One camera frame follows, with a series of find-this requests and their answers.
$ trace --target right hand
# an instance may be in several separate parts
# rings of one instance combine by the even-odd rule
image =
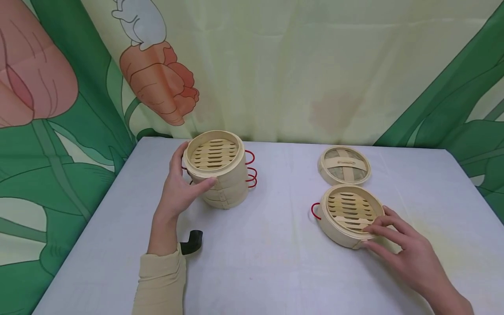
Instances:
[[[413,290],[422,295],[436,314],[473,314],[469,301],[451,284],[429,240],[384,206],[385,216],[377,217],[365,232],[383,236],[402,248],[398,254],[367,241],[363,246],[380,256]],[[392,225],[397,231],[389,229]]]

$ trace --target cartoon rabbit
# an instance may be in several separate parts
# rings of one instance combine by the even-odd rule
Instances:
[[[112,16],[120,19],[122,29],[131,38],[131,46],[146,50],[166,39],[163,16],[152,0],[114,0],[117,10]]]

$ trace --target curtain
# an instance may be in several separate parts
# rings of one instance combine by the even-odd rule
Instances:
[[[501,0],[4,0],[0,313],[144,136],[447,149],[504,221]]]

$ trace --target finger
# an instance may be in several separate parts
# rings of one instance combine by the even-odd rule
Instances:
[[[193,194],[195,197],[207,192],[212,188],[215,183],[217,183],[217,179],[215,177],[207,178],[204,181],[200,182],[199,184],[191,186],[191,189],[193,190]]]
[[[170,173],[175,173],[177,175],[182,176],[182,155],[184,154],[184,150],[187,148],[188,143],[185,141],[182,143],[173,153],[170,161]]]
[[[397,212],[395,212],[394,210],[390,209],[389,207],[387,206],[383,206],[383,211],[385,212],[386,215],[388,216],[391,216],[391,217],[396,217],[396,218],[401,218]]]
[[[379,236],[383,236],[384,238],[388,239],[389,241],[394,242],[395,244],[399,245],[403,249],[406,249],[408,246],[408,243],[410,242],[411,238],[409,236],[406,236],[402,233],[399,233],[398,231],[394,231],[392,229],[389,229],[384,226],[380,225],[369,225],[365,227],[364,232],[376,234]]]
[[[399,263],[399,257],[397,257],[394,253],[390,252],[388,249],[386,249],[385,247],[376,242],[367,241],[363,243],[362,246],[376,253],[384,261],[386,261],[393,267],[397,266],[397,264]]]
[[[408,223],[406,223],[406,221],[399,217],[379,216],[376,218],[372,225],[374,224],[380,226],[392,225],[399,232],[412,237],[418,237],[418,235],[420,235],[411,225],[409,225]]]

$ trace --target left hand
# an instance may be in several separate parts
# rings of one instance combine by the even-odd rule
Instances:
[[[207,192],[217,182],[216,178],[207,178],[196,185],[189,185],[182,178],[182,156],[188,143],[182,143],[170,161],[170,173],[164,182],[161,201],[154,214],[155,220],[176,220],[199,195]]]

